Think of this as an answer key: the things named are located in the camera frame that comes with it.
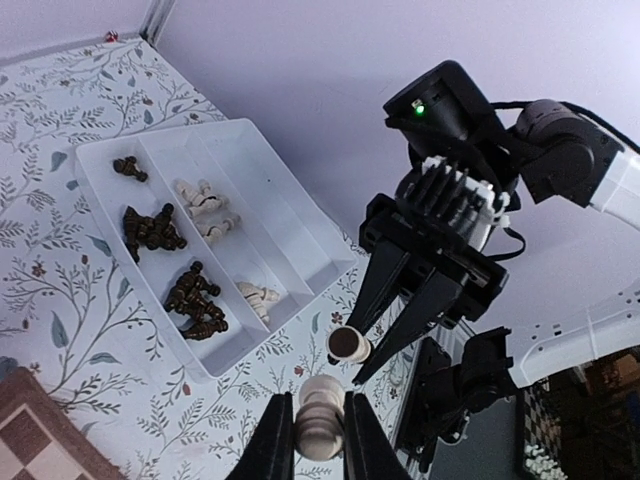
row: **metal bracket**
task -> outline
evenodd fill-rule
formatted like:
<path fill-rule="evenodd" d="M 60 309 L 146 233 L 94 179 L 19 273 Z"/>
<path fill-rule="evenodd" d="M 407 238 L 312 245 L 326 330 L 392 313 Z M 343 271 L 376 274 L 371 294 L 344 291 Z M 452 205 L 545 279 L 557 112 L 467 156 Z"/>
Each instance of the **metal bracket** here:
<path fill-rule="evenodd" d="M 140 36 L 153 48 L 156 48 L 160 33 L 164 28 L 176 0 L 153 0 L 140 27 Z"/>

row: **white chess piece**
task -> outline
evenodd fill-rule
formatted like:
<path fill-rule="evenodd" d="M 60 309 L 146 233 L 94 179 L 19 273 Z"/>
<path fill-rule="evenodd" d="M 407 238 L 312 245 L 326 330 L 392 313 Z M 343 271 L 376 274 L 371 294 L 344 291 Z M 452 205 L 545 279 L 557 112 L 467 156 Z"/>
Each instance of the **white chess piece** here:
<path fill-rule="evenodd" d="M 338 327 L 327 337 L 329 356 L 339 362 L 362 363 L 371 355 L 371 342 L 348 325 Z"/>
<path fill-rule="evenodd" d="M 267 287 L 256 287 L 249 282 L 238 282 L 236 286 L 251 308 L 260 317 L 260 320 L 264 323 L 269 323 L 269 314 L 263 302 L 277 302 L 280 300 L 280 294 Z"/>
<path fill-rule="evenodd" d="M 344 398 L 342 385 L 330 375 L 316 375 L 302 384 L 300 410 L 293 426 L 300 455 L 324 462 L 342 450 Z"/>
<path fill-rule="evenodd" d="M 176 181 L 175 189 L 182 198 L 189 202 L 189 205 L 199 205 L 206 200 L 197 189 L 182 179 Z"/>
<path fill-rule="evenodd" d="M 189 202 L 190 207 L 188 210 L 192 217 L 197 217 L 206 212 L 215 212 L 229 204 L 229 199 L 224 195 L 213 194 L 211 184 L 206 180 L 201 182 L 200 188 L 201 190 L 198 191 L 184 180 L 178 179 L 176 181 L 176 192 Z"/>
<path fill-rule="evenodd" d="M 234 229 L 241 220 L 240 215 L 233 213 L 219 224 L 207 225 L 204 223 L 196 223 L 196 228 L 207 243 L 211 245 L 224 237 L 229 230 Z"/>

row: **floral tablecloth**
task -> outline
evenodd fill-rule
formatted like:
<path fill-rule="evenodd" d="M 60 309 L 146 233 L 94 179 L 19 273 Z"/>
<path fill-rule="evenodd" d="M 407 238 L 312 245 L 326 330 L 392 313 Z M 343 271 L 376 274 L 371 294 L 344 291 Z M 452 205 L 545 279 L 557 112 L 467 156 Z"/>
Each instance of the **floral tablecloth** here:
<path fill-rule="evenodd" d="M 228 375 L 195 384 L 101 238 L 73 175 L 75 145 L 224 118 L 139 39 L 0 69 L 0 377 L 28 367 L 131 479 L 224 478 L 273 393 L 318 373 L 349 385 L 355 374 L 328 365 L 324 350 L 366 268 L 355 246 L 357 268 Z M 361 388 L 388 432 L 410 365 L 404 353 Z M 340 460 L 296 468 L 298 478 L 342 478 Z"/>

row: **dark brown chess piece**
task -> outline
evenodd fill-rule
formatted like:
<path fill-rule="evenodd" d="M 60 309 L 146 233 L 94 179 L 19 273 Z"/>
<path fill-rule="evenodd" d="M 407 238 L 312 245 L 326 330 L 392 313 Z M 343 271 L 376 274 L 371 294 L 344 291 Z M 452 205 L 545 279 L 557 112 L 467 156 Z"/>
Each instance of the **dark brown chess piece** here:
<path fill-rule="evenodd" d="M 164 231 L 162 232 L 162 235 L 164 236 L 165 241 L 168 244 L 173 245 L 173 248 L 168 248 L 167 250 L 175 250 L 176 247 L 182 250 L 184 247 L 187 246 L 187 241 L 184 238 L 182 238 L 180 235 L 178 235 L 178 231 L 176 230 L 176 227 L 171 224 L 169 224 L 167 228 L 164 229 Z"/>
<path fill-rule="evenodd" d="M 209 315 L 213 320 L 222 320 L 225 316 L 221 308 L 217 307 L 213 302 L 206 301 L 196 288 L 193 288 L 187 293 L 184 302 L 190 306 L 202 307 L 204 313 Z"/>
<path fill-rule="evenodd" d="M 146 241 L 152 229 L 153 218 L 140 217 L 140 223 L 138 224 L 138 240 Z"/>
<path fill-rule="evenodd" d="M 121 175 L 136 177 L 139 182 L 146 182 L 149 175 L 136 167 L 138 159 L 136 157 L 125 157 L 124 160 L 118 158 L 113 161 L 113 169 Z"/>
<path fill-rule="evenodd" d="M 122 228 L 124 230 L 124 245 L 127 247 L 133 261 L 138 263 L 140 261 L 140 255 L 138 249 L 140 243 L 138 242 L 138 235 L 140 231 L 140 220 L 142 217 L 135 211 L 133 207 L 127 207 L 122 218 Z"/>
<path fill-rule="evenodd" d="M 224 320 L 216 320 L 213 324 L 218 326 L 220 333 L 224 333 L 229 330 L 229 324 Z"/>
<path fill-rule="evenodd" d="M 182 336 L 189 340 L 205 340 L 214 333 L 225 332 L 229 329 L 229 325 L 224 320 L 214 323 L 202 322 L 194 323 L 188 330 L 183 330 Z"/>
<path fill-rule="evenodd" d="M 180 315 L 189 315 L 191 320 L 196 323 L 204 322 L 205 309 L 201 305 L 194 305 L 188 303 L 180 303 L 176 306 L 176 313 Z"/>
<path fill-rule="evenodd" d="M 175 207 L 170 203 L 165 203 L 162 210 L 153 219 L 153 230 L 147 238 L 147 248 L 156 250 L 159 247 L 165 250 L 183 249 L 187 246 L 187 241 L 178 235 L 176 227 L 171 224 L 171 216 Z"/>
<path fill-rule="evenodd" d="M 202 272 L 203 268 L 204 265 L 202 265 L 202 262 L 196 260 L 189 267 L 189 271 L 183 273 L 182 275 L 180 275 L 180 278 L 178 278 L 176 286 L 182 287 L 185 290 L 185 296 L 186 292 L 189 292 L 191 289 L 196 288 L 196 280 L 200 276 L 200 272 Z"/>
<path fill-rule="evenodd" d="M 202 275 L 199 275 L 198 278 L 196 279 L 195 287 L 198 290 L 204 290 L 205 292 L 207 292 L 209 295 L 213 297 L 217 297 L 218 295 L 220 295 L 220 287 L 215 283 L 209 283 L 207 279 L 204 278 Z"/>
<path fill-rule="evenodd" d="M 196 280 L 200 276 L 203 265 L 202 262 L 196 260 L 189 267 L 189 271 L 183 273 L 178 277 L 175 285 L 169 291 L 167 300 L 164 304 L 164 308 L 167 312 L 175 309 L 181 303 L 191 303 L 194 300 L 194 295 L 200 295 L 200 292 L 195 288 Z"/>
<path fill-rule="evenodd" d="M 224 320 L 224 312 L 213 302 L 207 302 L 204 306 L 204 313 L 209 315 L 213 320 Z"/>

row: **wooden chessboard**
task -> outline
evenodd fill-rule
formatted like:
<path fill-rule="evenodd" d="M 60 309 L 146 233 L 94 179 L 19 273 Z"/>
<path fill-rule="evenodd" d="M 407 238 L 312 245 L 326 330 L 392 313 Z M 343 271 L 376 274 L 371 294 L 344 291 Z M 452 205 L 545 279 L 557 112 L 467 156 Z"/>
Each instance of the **wooden chessboard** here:
<path fill-rule="evenodd" d="M 124 480 L 24 368 L 0 383 L 0 480 Z"/>
<path fill-rule="evenodd" d="M 560 421 L 546 405 L 544 388 L 542 384 L 532 385 L 516 396 L 516 471 L 526 479 L 537 478 L 525 467 L 524 451 L 528 445 L 544 448 L 545 454 L 560 464 Z"/>

